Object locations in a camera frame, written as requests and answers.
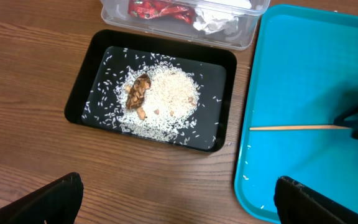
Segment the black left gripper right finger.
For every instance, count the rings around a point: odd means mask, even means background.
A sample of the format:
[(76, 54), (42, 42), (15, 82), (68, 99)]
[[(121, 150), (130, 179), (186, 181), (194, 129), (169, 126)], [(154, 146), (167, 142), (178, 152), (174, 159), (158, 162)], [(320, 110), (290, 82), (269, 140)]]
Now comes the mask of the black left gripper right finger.
[(302, 183), (281, 176), (274, 204), (281, 224), (358, 224), (358, 214)]

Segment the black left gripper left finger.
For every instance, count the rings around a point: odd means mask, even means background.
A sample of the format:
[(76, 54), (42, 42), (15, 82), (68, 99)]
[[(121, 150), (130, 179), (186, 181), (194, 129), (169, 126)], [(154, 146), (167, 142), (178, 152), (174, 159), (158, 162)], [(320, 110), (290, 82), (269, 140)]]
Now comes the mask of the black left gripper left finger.
[(74, 223), (83, 192), (80, 175), (71, 172), (0, 208), (0, 224)]

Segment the wooden chopstick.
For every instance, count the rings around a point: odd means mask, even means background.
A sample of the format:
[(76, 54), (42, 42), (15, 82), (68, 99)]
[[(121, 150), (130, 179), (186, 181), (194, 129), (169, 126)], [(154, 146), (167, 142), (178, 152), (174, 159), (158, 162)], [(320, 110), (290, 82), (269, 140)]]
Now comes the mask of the wooden chopstick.
[(292, 131), (292, 130), (320, 130), (320, 129), (350, 129), (344, 126), (326, 125), (296, 125), (296, 126), (261, 126), (250, 127), (250, 131)]

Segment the brown food scrap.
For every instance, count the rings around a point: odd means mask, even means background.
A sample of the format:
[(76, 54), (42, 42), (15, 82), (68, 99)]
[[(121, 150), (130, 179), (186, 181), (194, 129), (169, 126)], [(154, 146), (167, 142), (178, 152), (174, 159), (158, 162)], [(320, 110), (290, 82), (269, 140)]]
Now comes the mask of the brown food scrap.
[(131, 89), (129, 90), (126, 109), (136, 110), (140, 108), (145, 100), (145, 92), (151, 87), (150, 77), (144, 73), (137, 77)]

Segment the pile of white rice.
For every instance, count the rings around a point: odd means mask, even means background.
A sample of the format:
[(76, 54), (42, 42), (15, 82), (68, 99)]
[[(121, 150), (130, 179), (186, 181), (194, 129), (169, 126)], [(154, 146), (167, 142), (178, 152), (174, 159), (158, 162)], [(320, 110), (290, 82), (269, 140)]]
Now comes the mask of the pile of white rice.
[[(145, 92), (140, 108), (127, 110), (129, 90), (144, 73), (150, 77), (151, 87)], [(181, 129), (189, 127), (188, 120), (201, 99), (200, 84), (194, 81), (191, 73), (163, 62), (131, 71), (113, 92), (122, 107), (116, 119), (130, 129), (131, 135), (161, 142), (169, 142)]]

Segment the red foil snack wrapper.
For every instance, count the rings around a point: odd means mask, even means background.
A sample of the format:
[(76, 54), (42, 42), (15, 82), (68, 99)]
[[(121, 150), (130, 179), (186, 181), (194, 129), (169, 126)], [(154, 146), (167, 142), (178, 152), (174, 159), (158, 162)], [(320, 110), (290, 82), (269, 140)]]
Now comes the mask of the red foil snack wrapper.
[(130, 0), (127, 12), (143, 20), (171, 17), (187, 24), (192, 24), (195, 18), (195, 10), (191, 6), (161, 0)]

